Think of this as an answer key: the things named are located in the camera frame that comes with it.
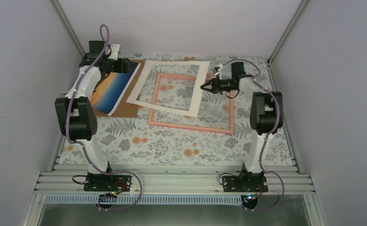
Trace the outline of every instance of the pink picture frame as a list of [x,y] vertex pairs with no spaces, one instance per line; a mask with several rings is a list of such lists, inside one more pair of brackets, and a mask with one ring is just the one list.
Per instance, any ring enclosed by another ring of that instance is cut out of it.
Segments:
[[[195,76],[190,75],[181,75],[181,74],[172,74],[172,73],[159,73],[157,77],[157,81],[155,84],[155,91],[153,94],[153,104],[156,104],[157,98],[160,91],[160,83],[161,79],[179,79],[179,80],[191,80],[195,81]],[[196,130],[196,131],[203,131],[203,132],[213,132],[213,133],[222,133],[227,135],[234,134],[234,100],[229,99],[228,101],[228,112],[229,112],[229,120],[228,120],[228,129],[220,129],[220,128],[211,128],[211,127],[203,127],[203,126],[193,126],[193,125],[185,125],[185,124],[176,124],[176,123],[167,123],[167,122],[160,122],[154,120],[155,109],[150,110],[150,115],[148,118],[148,124],[151,126],[160,126],[160,127],[167,127],[167,128],[175,128],[175,129],[189,129],[189,130]]]

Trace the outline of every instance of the black mounting plate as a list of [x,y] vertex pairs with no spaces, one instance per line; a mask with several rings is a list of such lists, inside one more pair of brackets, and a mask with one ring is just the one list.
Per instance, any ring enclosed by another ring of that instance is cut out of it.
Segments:
[[114,192],[121,188],[121,184],[116,183],[118,181],[123,181],[126,186],[123,190],[124,192],[130,191],[130,184],[132,181],[132,176],[129,175],[113,175],[112,177],[103,174],[92,174],[86,177],[86,183],[83,187],[85,192]]
[[[268,184],[266,182],[267,179],[263,177],[261,184],[262,192],[268,191]],[[260,192],[260,188],[258,187],[260,184],[255,180],[254,184],[247,183],[247,190],[243,189],[239,176],[222,176],[222,185],[224,192]]]

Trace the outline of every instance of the cable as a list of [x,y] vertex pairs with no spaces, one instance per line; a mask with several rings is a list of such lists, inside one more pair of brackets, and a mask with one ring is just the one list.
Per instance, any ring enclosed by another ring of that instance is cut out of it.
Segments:
[[125,188],[126,188],[126,183],[125,182],[123,182],[122,180],[119,180],[119,181],[115,181],[114,185],[116,185],[116,184],[121,184],[122,185],[121,186],[121,192],[123,192],[125,190]]
[[108,49],[110,50],[110,52],[107,54],[107,55],[105,55],[104,56],[104,58],[108,58],[109,56],[111,56],[111,52],[112,52],[112,50],[111,50],[111,45],[110,44],[107,44],[107,46],[108,46]]
[[239,95],[239,92],[240,92],[240,90],[238,90],[238,91],[236,92],[236,95],[235,95],[234,97],[230,97],[230,96],[228,96],[228,93],[227,93],[227,92],[225,92],[225,96],[226,96],[227,98],[229,98],[229,99],[235,99],[235,98]]
[[77,183],[79,185],[85,185],[86,184],[86,182],[83,182],[82,183],[82,182],[76,181],[75,178],[86,178],[86,175],[75,175],[75,176],[72,177],[72,181],[73,182],[75,182],[75,183]]
[[[107,32],[107,37],[106,39],[104,38],[103,36],[103,28],[106,29],[106,32]],[[105,208],[102,208],[100,207],[100,202],[103,200],[103,199],[99,199],[99,202],[98,202],[98,209],[99,210],[105,210],[105,211],[118,211],[118,210],[125,210],[125,209],[128,209],[132,206],[134,206],[136,203],[139,202],[140,198],[142,197],[142,193],[143,193],[143,187],[142,187],[142,182],[140,181],[139,177],[130,172],[130,171],[126,171],[126,170],[121,170],[121,171],[115,171],[115,172],[111,172],[111,173],[107,173],[107,172],[104,172],[102,171],[101,169],[99,169],[89,158],[88,156],[88,153],[86,151],[86,146],[80,142],[80,141],[72,141],[71,138],[70,138],[70,130],[69,130],[69,126],[70,126],[70,119],[71,119],[71,109],[72,109],[72,104],[73,104],[73,100],[76,96],[76,93],[77,93],[77,89],[79,88],[79,85],[82,81],[82,79],[85,77],[85,75],[90,71],[90,69],[93,67],[93,65],[100,59],[100,57],[103,55],[104,51],[106,50],[106,47],[108,46],[108,41],[110,39],[110,31],[108,29],[108,27],[105,25],[105,24],[102,24],[100,26],[100,36],[101,38],[103,39],[103,41],[105,42],[104,43],[104,47],[103,49],[101,50],[101,52],[99,53],[99,55],[96,57],[96,59],[89,65],[88,68],[86,68],[86,70],[80,75],[74,89],[73,89],[73,94],[71,96],[71,99],[68,103],[68,110],[67,110],[67,119],[66,119],[66,123],[65,123],[65,135],[66,135],[66,138],[67,138],[67,141],[70,143],[70,144],[79,144],[82,146],[82,150],[83,150],[83,154],[85,155],[85,158],[86,160],[88,161],[89,165],[91,165],[95,170],[97,170],[98,172],[100,172],[101,174],[104,174],[104,175],[115,175],[115,174],[120,174],[120,173],[127,173],[127,174],[131,174],[132,176],[134,176],[138,182],[139,182],[139,186],[140,186],[140,192],[139,192],[139,196],[137,197],[137,199],[135,200],[135,202],[133,202],[132,204],[128,205],[128,206],[125,206],[125,207],[122,207],[122,208],[116,208],[116,209],[105,209]]]
[[258,188],[260,189],[260,196],[258,196],[258,198],[259,197],[261,197],[262,196],[262,194],[264,193],[263,191],[262,191],[262,186],[261,185],[257,185],[258,186]]
[[226,175],[226,174],[229,174],[229,175],[231,175],[231,176],[235,176],[235,175],[233,175],[233,174],[231,174],[231,173],[221,173],[221,174],[220,174],[220,176],[218,177],[218,182],[219,182],[219,184],[220,184],[220,185],[223,185],[223,184],[220,182],[220,177],[222,177],[222,175]]

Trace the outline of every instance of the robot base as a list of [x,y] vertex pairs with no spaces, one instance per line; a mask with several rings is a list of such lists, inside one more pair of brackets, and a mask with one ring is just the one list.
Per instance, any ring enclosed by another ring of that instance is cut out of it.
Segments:
[[[108,165],[106,172],[112,172],[110,165]],[[85,192],[128,192],[131,182],[132,176],[129,175],[104,175],[88,172],[83,190]]]
[[267,179],[260,175],[261,173],[253,173],[254,179],[247,180],[242,183],[239,176],[222,176],[222,184],[224,192],[261,192],[258,185],[261,186],[262,192],[268,191]]

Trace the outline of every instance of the white picture mat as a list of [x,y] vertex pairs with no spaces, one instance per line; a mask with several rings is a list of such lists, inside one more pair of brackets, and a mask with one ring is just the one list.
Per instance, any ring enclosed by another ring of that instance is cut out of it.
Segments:
[[[143,102],[136,100],[140,95],[140,92],[143,86],[146,83],[147,77],[150,74],[151,69],[154,65],[198,65],[198,73],[196,76],[195,85],[193,88],[193,95],[190,101],[190,108],[188,111],[180,110],[180,109],[173,109],[170,107],[158,106],[151,103]],[[182,114],[191,117],[197,117],[198,110],[200,109],[201,103],[201,96],[203,95],[203,90],[200,88],[201,85],[205,83],[205,78],[207,76],[208,68],[210,66],[209,61],[154,61],[154,60],[147,60],[145,65],[142,69],[142,73],[140,74],[138,81],[135,84],[132,92],[130,93],[128,99],[126,100],[127,103],[136,104],[148,108],[153,108],[159,111],[171,112],[176,114]]]

